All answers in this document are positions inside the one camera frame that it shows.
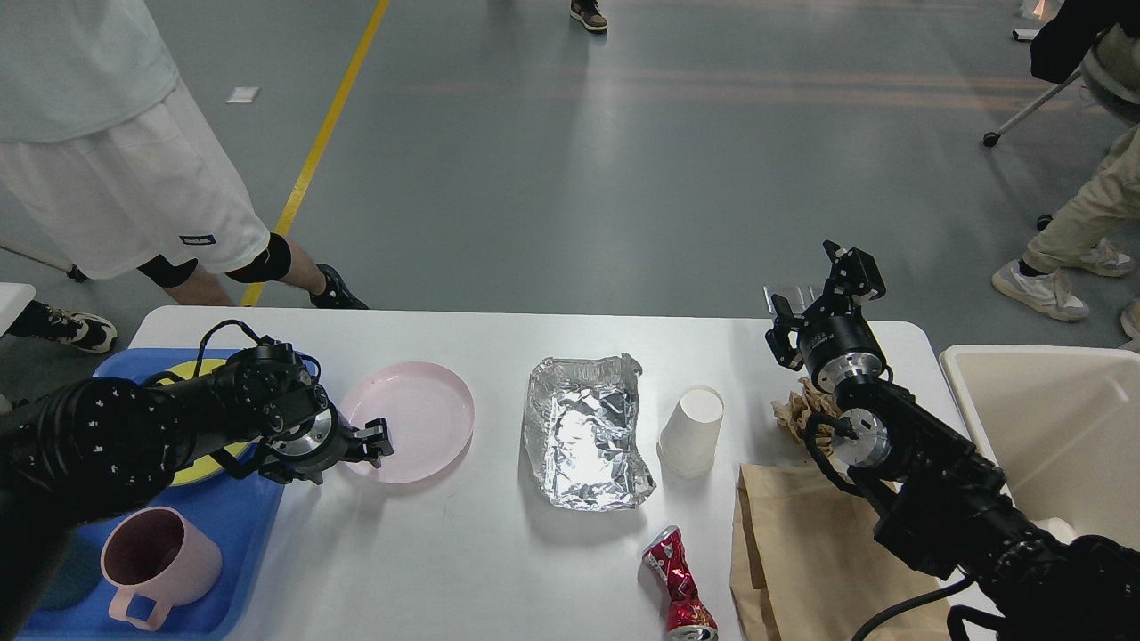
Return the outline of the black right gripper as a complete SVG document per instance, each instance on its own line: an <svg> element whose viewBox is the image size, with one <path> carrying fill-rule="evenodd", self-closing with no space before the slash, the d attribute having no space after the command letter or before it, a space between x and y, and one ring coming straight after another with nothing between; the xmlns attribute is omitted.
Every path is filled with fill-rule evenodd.
<svg viewBox="0 0 1140 641"><path fill-rule="evenodd" d="M795 313L785 297L772 295L772 328L765 339L777 365L811 374L811 384L833 393L847 378L882 378L888 370L883 350L868 325L862 307L886 297L887 287L873 255L860 248L840 248L824 240L831 263L824 279L822 309ZM793 344L797 333L797 346Z"/></svg>

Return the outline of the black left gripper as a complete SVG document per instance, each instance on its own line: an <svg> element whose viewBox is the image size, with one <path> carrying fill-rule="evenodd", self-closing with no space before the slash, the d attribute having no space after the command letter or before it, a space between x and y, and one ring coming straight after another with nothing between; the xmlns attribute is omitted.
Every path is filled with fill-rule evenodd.
<svg viewBox="0 0 1140 641"><path fill-rule="evenodd" d="M366 463L381 469L382 459L394 454L388 435L386 417L374 417L366 425L351 427L337 406L286 439L272 439L268 451L252 451L249 459L233 461L233 478L260 474L272 482L324 482L324 472L339 462Z"/></svg>

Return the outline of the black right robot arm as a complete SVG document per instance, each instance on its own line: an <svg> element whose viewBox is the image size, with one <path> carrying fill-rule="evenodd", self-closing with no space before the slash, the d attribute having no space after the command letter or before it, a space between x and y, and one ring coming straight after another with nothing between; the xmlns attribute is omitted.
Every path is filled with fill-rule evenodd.
<svg viewBox="0 0 1140 641"><path fill-rule="evenodd" d="M954 605L946 628L966 626L997 640L1135 640L1139 636L1137 552L1114 539L1083 535L1062 543L1031 524L1003 494L1005 474L913 393L891 370L860 306L883 297L876 259L858 248L823 244L831 263L821 297L793 313L769 298L769 350L787 370L806 370L829 393L839 417L814 411L803 440L838 490L876 509L876 542L918 573L963 581L893 605L858 630L863 640L889 618L972 585L997 612Z"/></svg>

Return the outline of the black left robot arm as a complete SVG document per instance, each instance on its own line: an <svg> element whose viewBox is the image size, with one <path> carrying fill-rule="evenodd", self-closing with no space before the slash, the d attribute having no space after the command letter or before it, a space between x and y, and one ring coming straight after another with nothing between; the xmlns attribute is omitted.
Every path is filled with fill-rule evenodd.
<svg viewBox="0 0 1140 641"><path fill-rule="evenodd" d="M5 640L36 609L78 527L147 506L196 459L235 479L288 484L321 482L341 462L381 466L394 453L385 419L342 417L319 362L252 339L207 374L88 378L5 414Z"/></svg>

